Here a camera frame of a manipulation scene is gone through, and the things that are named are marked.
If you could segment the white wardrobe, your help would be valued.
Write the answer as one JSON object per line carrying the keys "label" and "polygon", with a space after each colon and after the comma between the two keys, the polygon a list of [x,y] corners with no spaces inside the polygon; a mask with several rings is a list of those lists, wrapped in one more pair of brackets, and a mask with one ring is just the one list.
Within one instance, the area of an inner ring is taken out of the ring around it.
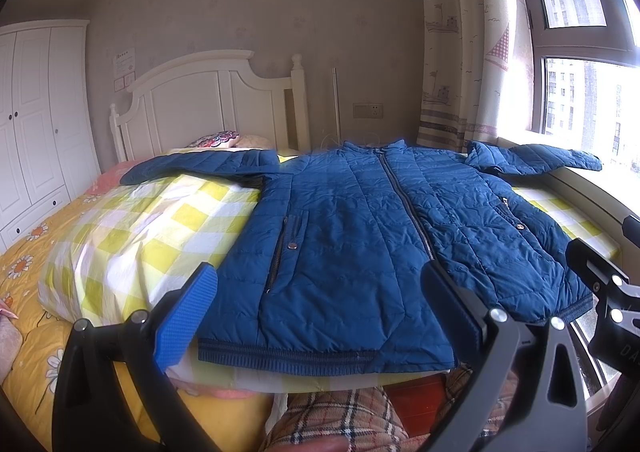
{"label": "white wardrobe", "polygon": [[68,205],[99,176],[89,118],[89,23],[1,28],[1,250]]}

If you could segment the window frame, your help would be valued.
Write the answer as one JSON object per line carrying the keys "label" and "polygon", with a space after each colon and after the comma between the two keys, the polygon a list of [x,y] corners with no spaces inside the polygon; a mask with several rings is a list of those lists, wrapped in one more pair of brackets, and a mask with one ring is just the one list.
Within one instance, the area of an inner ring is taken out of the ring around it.
{"label": "window frame", "polygon": [[532,27],[534,108],[530,130],[544,134],[548,125],[549,60],[634,67],[634,44],[624,0],[525,0]]}

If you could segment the plaid trousers leg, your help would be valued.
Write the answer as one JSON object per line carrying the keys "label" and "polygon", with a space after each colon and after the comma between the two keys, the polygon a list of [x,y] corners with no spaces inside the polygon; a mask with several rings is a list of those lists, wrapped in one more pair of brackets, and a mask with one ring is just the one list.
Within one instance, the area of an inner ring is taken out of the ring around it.
{"label": "plaid trousers leg", "polygon": [[[446,376],[445,397],[432,426],[437,429],[473,375],[461,365]],[[518,375],[506,376],[480,432],[494,436],[512,403]],[[411,437],[382,387],[290,394],[288,407],[258,451],[417,451],[430,433]]]}

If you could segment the colourful floral pillow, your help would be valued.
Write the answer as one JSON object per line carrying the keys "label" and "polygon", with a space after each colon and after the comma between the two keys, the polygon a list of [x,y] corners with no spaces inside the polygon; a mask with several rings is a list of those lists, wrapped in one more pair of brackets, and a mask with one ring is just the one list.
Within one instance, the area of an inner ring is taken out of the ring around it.
{"label": "colourful floral pillow", "polygon": [[241,135],[233,130],[203,135],[188,145],[188,149],[231,149],[239,143]]}

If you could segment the yellow checked bed cover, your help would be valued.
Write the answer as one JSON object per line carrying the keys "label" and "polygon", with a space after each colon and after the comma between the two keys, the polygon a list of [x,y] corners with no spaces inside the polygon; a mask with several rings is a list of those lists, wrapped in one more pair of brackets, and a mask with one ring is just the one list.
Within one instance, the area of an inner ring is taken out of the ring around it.
{"label": "yellow checked bed cover", "polygon": [[96,325],[151,308],[199,264],[216,270],[258,198],[257,187],[227,179],[121,179],[54,243],[40,277],[41,305]]}

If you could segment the patterned beige curtain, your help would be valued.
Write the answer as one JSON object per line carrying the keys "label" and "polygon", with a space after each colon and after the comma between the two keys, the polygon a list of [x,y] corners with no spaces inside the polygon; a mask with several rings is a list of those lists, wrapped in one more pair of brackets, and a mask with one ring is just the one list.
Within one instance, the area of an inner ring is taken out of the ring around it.
{"label": "patterned beige curtain", "polygon": [[461,152],[533,126],[534,56],[525,0],[423,0],[418,141]]}

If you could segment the white wooden headboard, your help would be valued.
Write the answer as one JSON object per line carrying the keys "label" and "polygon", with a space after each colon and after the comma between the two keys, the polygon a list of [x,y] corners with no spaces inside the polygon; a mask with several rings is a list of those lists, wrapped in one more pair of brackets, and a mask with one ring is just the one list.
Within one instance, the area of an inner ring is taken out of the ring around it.
{"label": "white wooden headboard", "polygon": [[174,58],[126,86],[127,112],[110,106],[117,160],[140,160],[180,149],[222,130],[256,134],[280,152],[311,150],[303,57],[291,74],[262,78],[254,53],[213,50]]}

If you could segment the thin white lamp pole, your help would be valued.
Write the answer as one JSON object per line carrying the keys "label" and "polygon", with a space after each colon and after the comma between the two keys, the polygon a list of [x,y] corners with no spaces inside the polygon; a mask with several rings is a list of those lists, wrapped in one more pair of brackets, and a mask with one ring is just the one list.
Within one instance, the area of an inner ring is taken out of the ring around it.
{"label": "thin white lamp pole", "polygon": [[334,119],[336,131],[336,143],[340,146],[343,142],[342,137],[342,120],[341,120],[341,103],[340,103],[340,84],[338,83],[337,67],[332,67],[332,95],[334,104]]}

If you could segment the paper notice on wall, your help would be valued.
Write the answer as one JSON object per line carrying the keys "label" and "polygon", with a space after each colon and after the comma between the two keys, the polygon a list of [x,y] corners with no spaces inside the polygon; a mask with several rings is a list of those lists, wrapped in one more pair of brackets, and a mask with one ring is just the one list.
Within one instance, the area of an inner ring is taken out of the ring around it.
{"label": "paper notice on wall", "polygon": [[114,79],[124,78],[136,70],[136,51],[134,48],[116,53],[113,57]]}

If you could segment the blue quilted puffer jacket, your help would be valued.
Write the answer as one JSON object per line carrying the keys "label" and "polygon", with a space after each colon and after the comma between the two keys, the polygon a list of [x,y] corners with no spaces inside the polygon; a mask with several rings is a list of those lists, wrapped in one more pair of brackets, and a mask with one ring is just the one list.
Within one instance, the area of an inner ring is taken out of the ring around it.
{"label": "blue quilted puffer jacket", "polygon": [[465,154],[395,142],[281,160],[271,151],[158,156],[122,178],[173,175],[255,186],[256,207],[217,265],[196,331],[202,361],[281,374],[445,371],[457,361],[421,272],[435,262],[512,319],[573,321],[592,296],[568,237],[512,190],[512,175],[598,171],[588,153],[472,142]]}

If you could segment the beige pillow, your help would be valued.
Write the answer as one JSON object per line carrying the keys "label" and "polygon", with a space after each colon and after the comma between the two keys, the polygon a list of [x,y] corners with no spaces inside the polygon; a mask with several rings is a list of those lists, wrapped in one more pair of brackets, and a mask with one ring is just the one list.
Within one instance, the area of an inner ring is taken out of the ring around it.
{"label": "beige pillow", "polygon": [[241,134],[233,147],[235,149],[274,149],[270,140],[256,134]]}

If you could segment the orange floral quilt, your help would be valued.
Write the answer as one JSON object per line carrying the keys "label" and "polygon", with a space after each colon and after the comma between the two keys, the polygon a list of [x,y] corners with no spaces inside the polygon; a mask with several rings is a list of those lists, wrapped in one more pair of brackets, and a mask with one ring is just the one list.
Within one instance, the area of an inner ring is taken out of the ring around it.
{"label": "orange floral quilt", "polygon": [[[1,256],[1,300],[17,315],[10,322],[10,341],[1,345],[1,387],[22,422],[47,450],[51,449],[54,391],[70,323],[41,307],[40,269],[64,231],[133,165],[132,161],[118,164],[100,175],[84,195],[36,224]],[[257,450],[265,437],[272,397],[225,384],[213,386],[211,380],[228,380],[231,370],[212,363],[207,365],[207,382],[195,383],[190,360],[186,356],[168,370],[186,407],[221,450]]]}

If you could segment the wall power socket panel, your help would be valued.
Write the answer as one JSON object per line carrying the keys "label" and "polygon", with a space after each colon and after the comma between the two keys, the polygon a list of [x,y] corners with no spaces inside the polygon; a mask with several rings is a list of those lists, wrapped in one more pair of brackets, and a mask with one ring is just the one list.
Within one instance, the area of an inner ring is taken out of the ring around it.
{"label": "wall power socket panel", "polygon": [[384,107],[381,103],[352,104],[352,118],[354,119],[382,119]]}

